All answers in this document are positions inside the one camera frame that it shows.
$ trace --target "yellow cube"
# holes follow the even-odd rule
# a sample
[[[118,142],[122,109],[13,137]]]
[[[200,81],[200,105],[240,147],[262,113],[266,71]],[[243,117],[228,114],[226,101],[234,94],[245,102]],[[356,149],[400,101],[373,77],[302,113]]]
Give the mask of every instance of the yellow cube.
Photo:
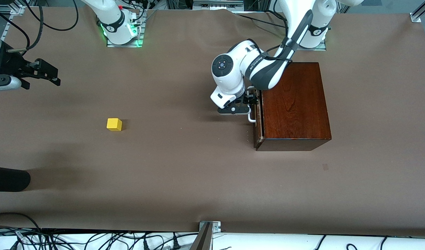
[[[107,129],[110,131],[121,131],[121,125],[123,122],[118,118],[107,119]]]

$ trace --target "black cylinder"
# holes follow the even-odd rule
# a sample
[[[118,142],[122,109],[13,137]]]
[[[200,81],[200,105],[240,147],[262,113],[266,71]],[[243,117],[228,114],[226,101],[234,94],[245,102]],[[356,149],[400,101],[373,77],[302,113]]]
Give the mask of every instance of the black cylinder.
[[[19,192],[30,184],[30,174],[24,170],[0,168],[0,192]]]

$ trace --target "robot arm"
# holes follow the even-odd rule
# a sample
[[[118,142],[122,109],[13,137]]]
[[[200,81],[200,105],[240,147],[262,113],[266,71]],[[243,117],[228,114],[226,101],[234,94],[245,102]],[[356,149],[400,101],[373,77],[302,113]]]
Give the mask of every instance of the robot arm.
[[[355,6],[363,0],[340,2]],[[214,59],[211,68],[217,87],[211,99],[219,109],[225,109],[244,95],[243,76],[257,90],[272,89],[279,82],[299,45],[313,48],[325,38],[328,24],[336,12],[336,0],[279,0],[279,4],[288,28],[274,57],[270,57],[254,41],[248,39]],[[236,114],[235,108],[233,109],[231,114]]]
[[[311,25],[315,1],[281,0],[280,7],[289,27],[274,57],[258,48],[253,41],[246,40],[214,59],[211,68],[217,87],[211,99],[219,108],[225,108],[244,94],[243,76],[258,90],[269,90],[279,82]]]
[[[136,13],[120,9],[114,0],[82,0],[100,19],[104,35],[113,44],[125,44],[138,35]]]
[[[30,89],[30,83],[24,78],[46,79],[59,86],[58,69],[42,59],[33,63],[25,60],[19,52],[8,53],[13,49],[0,38],[0,91],[15,90],[22,87]]]

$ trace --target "metal bracket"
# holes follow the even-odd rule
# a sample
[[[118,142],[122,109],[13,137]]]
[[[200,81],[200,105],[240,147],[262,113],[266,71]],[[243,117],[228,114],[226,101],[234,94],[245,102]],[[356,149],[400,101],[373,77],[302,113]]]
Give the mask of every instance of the metal bracket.
[[[412,23],[420,23],[421,22],[421,18],[414,18],[413,13],[410,13],[410,18],[411,18],[411,22]]]
[[[425,1],[421,3],[421,5],[413,11],[413,13],[410,13],[411,21],[414,23],[420,23],[421,19],[420,17],[425,14]]]
[[[212,223],[212,233],[219,233],[221,231],[221,223],[220,222],[210,222],[210,221],[201,221],[200,225],[199,225],[199,230],[202,229],[202,227],[206,224],[206,223]]]
[[[189,250],[211,250],[212,234],[220,232],[220,222],[202,221],[199,227],[200,232],[195,237],[194,243],[192,243]]]
[[[251,87],[248,88],[246,93],[241,97],[236,98],[230,104],[225,106],[223,109],[218,108],[217,112],[221,115],[248,115],[251,113],[251,108],[249,107],[252,104],[257,103],[257,100],[251,91],[254,91]]]

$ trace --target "cable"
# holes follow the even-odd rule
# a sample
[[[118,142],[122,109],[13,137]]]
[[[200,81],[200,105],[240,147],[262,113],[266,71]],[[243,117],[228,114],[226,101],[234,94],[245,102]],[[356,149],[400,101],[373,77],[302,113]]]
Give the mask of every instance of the cable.
[[[172,239],[170,239],[170,240],[167,240],[167,241],[165,241],[165,242],[161,243],[160,245],[158,245],[158,247],[155,247],[155,248],[154,248],[154,250],[157,250],[157,249],[158,249],[158,248],[160,248],[160,247],[162,247],[162,248],[163,248],[164,244],[166,244],[166,243],[168,243],[168,242],[171,242],[171,241],[173,241],[174,239],[178,239],[178,238],[185,237],[185,236],[190,236],[190,235],[197,235],[197,234],[198,234],[198,233],[179,235],[179,236],[177,236],[177,237],[175,237],[175,238],[172,238]]]
[[[263,20],[260,20],[260,19],[256,19],[256,18],[252,18],[252,17],[249,17],[249,16],[244,16],[244,15],[241,15],[241,14],[237,14],[237,15],[238,16],[242,16],[244,18],[248,18],[248,19],[254,20],[254,21],[262,22],[262,23],[265,23],[265,24],[271,24],[271,25],[274,25],[274,26],[277,26],[277,27],[284,27],[284,28],[286,28],[285,26],[282,26],[282,25],[279,25],[279,24],[273,24],[273,23],[270,23],[270,22],[267,22],[267,21],[263,21]]]
[[[111,241],[114,237],[116,237],[117,235],[112,234],[112,237],[110,239],[108,239],[106,242],[104,242],[104,244],[101,245],[101,247],[98,248],[98,250],[101,250],[102,247],[104,247],[104,245],[106,245],[109,241]]]
[[[24,3],[25,3],[25,5],[27,5],[27,8],[28,8],[28,10],[30,11],[30,13],[32,13],[32,15],[36,18],[36,20],[38,20],[38,21],[40,21],[40,19],[36,16],[36,14],[33,12],[33,10],[32,10],[32,8],[30,8],[30,5],[27,3],[27,1],[26,0],[22,0]],[[78,6],[76,5],[76,2],[75,2],[75,0],[72,0],[73,1],[73,3],[74,3],[74,6],[75,6],[75,11],[76,11],[76,20],[75,20],[75,23],[71,26],[71,27],[68,27],[68,28],[55,28],[55,27],[52,27],[52,26],[50,26],[50,25],[48,25],[48,24],[46,24],[46,23],[44,23],[44,25],[46,26],[46,27],[49,27],[50,29],[52,29],[52,30],[57,30],[57,31],[67,31],[67,30],[71,30],[71,29],[73,29],[75,26],[76,26],[76,24],[78,23],[78,20],[79,20],[79,13],[78,13]]]
[[[86,242],[86,244],[85,244],[85,246],[84,246],[84,250],[86,250],[86,249],[87,249],[87,245],[89,244],[89,242],[91,242],[91,239],[92,239],[93,237],[95,237],[95,236],[96,236],[96,234],[89,238],[89,240]],[[104,234],[103,236],[101,236],[101,237],[99,237],[99,238],[97,238],[97,239],[95,239],[95,240],[101,239],[101,238],[102,238],[102,237],[104,237],[104,236],[107,236],[107,234]]]
[[[178,249],[180,249],[181,247],[180,247],[179,241],[177,240],[177,237],[175,235],[175,232],[174,232],[174,236],[172,237],[172,239],[174,240],[174,246],[172,247],[172,250],[178,250]]]
[[[39,30],[38,30],[38,35],[36,36],[36,39],[33,42],[33,44],[25,48],[26,50],[33,49],[33,47],[35,47],[38,44],[39,39],[41,38],[42,28],[44,26],[44,13],[42,12],[42,6],[41,5],[39,5],[38,8],[39,8]]]
[[[75,244],[75,245],[86,245],[89,244],[90,242],[94,242],[96,240],[99,240],[101,238],[103,238],[104,236],[106,236],[107,234],[101,235],[100,237],[93,239],[95,236],[100,235],[100,234],[94,234],[92,235],[92,237],[89,238],[89,240],[87,240],[86,243],[80,243],[80,242],[66,242],[66,244]],[[58,238],[59,235],[57,235],[55,238],[59,239],[60,241],[63,241],[62,239]]]
[[[356,247],[355,245],[351,244],[351,243],[347,244],[347,245],[345,246],[345,249],[346,249],[346,250],[350,250],[350,249],[349,249],[349,247],[353,247],[353,248],[354,248],[354,250],[357,250],[357,247]]]
[[[31,223],[33,223],[33,225],[35,225],[36,230],[38,230],[38,233],[41,233],[41,229],[39,228],[38,224],[36,223],[35,220],[33,220],[31,217],[29,217],[28,215],[22,214],[20,212],[0,212],[0,215],[19,215],[22,217],[26,217],[28,220],[31,221]],[[42,240],[41,240],[41,235],[38,234],[38,239],[39,242],[42,244]]]
[[[327,237],[327,235],[326,235],[326,234],[325,234],[325,235],[324,235],[324,236],[320,239],[319,244],[317,245],[317,247],[316,247],[316,248],[314,248],[314,250],[319,250],[320,245],[322,245],[322,241],[324,241],[325,237]]]
[[[385,240],[388,238],[388,236],[385,236],[384,239],[381,241],[381,248],[380,250],[382,250],[382,246],[384,245]]]
[[[137,7],[140,7],[141,8],[141,14],[140,14],[140,16],[139,17],[137,17],[136,19],[133,19],[132,21],[133,22],[135,22],[136,20],[138,20],[138,19],[140,19],[141,17],[143,17],[143,14],[144,14],[144,7],[143,6],[141,6],[141,5],[134,5],[133,3],[132,3],[132,0],[129,0],[129,2],[126,2],[125,0],[121,0],[123,3],[125,3],[125,4],[127,4],[127,5],[132,5],[135,9],[138,9]]]
[[[4,228],[4,229],[5,230],[8,230],[8,231],[12,231],[12,233],[17,236],[15,230],[13,230],[11,228]],[[12,245],[12,247],[9,250],[16,250],[17,249],[17,244],[19,244],[19,243],[21,243],[21,245],[22,245],[22,250],[25,250],[24,244],[22,244],[21,239],[19,237],[17,237],[16,242]]]
[[[144,238],[143,238],[143,249],[149,250],[149,245],[147,245],[147,241],[146,241],[146,234],[144,234]]]
[[[135,27],[139,27],[139,26],[141,26],[141,25],[143,25],[144,23],[146,23],[147,22],[147,20],[149,20],[149,18],[153,15],[153,14],[155,14],[157,12],[157,10],[154,10],[153,12],[152,12],[152,14],[150,14],[148,17],[146,17],[146,19],[141,23],[141,24],[136,24],[135,25]]]
[[[135,244],[137,244],[138,243],[138,241],[139,240],[141,240],[141,239],[143,239],[144,238],[144,236],[141,236],[140,238],[138,238],[131,246],[130,246],[130,248],[128,249],[128,250],[132,250],[133,249],[133,246],[135,245]]]
[[[249,11],[250,8],[252,8],[252,6],[255,5],[255,3],[260,2],[261,0],[255,0],[254,3],[252,3],[246,10]]]
[[[273,49],[277,49],[278,47],[280,47],[280,44],[279,44],[279,45],[277,45],[277,46],[274,46],[274,47],[272,47],[272,48],[269,48],[269,49],[265,50],[265,52],[270,52],[270,51],[272,51]]]
[[[2,17],[5,21],[7,21],[13,27],[17,28],[25,36],[25,39],[27,40],[27,45],[25,47],[29,47],[30,46],[30,38],[28,37],[27,33],[25,33],[25,31],[22,28],[20,28],[19,26],[17,26],[14,22],[10,21],[10,19],[8,19],[2,13],[0,13],[0,17]]]
[[[274,6],[273,6],[273,9],[272,9],[273,11],[271,11],[271,10],[266,10],[265,12],[271,13],[271,14],[273,14],[274,16],[276,16],[278,19],[280,19],[280,20],[284,21],[284,24],[285,24],[285,36],[288,36],[288,21],[287,21],[287,19],[286,19],[285,17],[281,16],[281,14],[279,14],[279,13],[276,11],[276,4],[277,4],[277,0],[276,0],[276,1],[274,1]]]
[[[255,48],[259,51],[260,54],[263,54],[260,47],[257,45],[257,43],[254,40],[252,40],[251,38],[248,38],[247,40],[251,41],[254,44]],[[266,60],[280,60],[280,61],[293,62],[293,60],[291,60],[291,59],[279,58],[279,57],[270,57],[270,56],[266,56],[265,59]]]

